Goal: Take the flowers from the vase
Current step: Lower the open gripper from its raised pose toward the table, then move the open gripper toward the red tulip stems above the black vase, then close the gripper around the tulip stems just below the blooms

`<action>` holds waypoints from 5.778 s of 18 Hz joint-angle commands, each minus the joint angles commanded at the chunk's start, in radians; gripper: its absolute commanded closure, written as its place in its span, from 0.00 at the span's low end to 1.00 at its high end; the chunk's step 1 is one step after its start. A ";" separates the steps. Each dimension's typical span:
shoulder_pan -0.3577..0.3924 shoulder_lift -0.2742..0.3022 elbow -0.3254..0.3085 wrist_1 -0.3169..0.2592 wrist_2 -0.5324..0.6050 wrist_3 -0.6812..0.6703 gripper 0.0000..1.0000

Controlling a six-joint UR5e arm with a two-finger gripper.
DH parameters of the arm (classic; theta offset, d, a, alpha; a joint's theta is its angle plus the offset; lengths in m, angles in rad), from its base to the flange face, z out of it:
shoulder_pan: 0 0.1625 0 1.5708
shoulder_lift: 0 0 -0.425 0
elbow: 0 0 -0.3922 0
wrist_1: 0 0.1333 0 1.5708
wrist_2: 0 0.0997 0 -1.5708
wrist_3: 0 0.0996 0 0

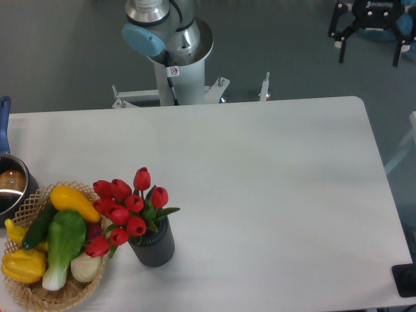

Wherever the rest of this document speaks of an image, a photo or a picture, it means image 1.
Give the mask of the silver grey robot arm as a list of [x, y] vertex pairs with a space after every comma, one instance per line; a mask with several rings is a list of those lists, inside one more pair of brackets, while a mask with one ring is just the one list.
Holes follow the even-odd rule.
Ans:
[[[194, 23], [191, 1], [127, 1], [128, 23], [123, 26], [124, 40], [139, 53], [156, 57], [170, 48], [175, 34]], [[388, 32], [396, 40], [393, 66], [415, 42], [415, 1], [338, 1], [331, 17], [328, 36], [340, 49], [343, 63], [346, 41], [358, 30]]]

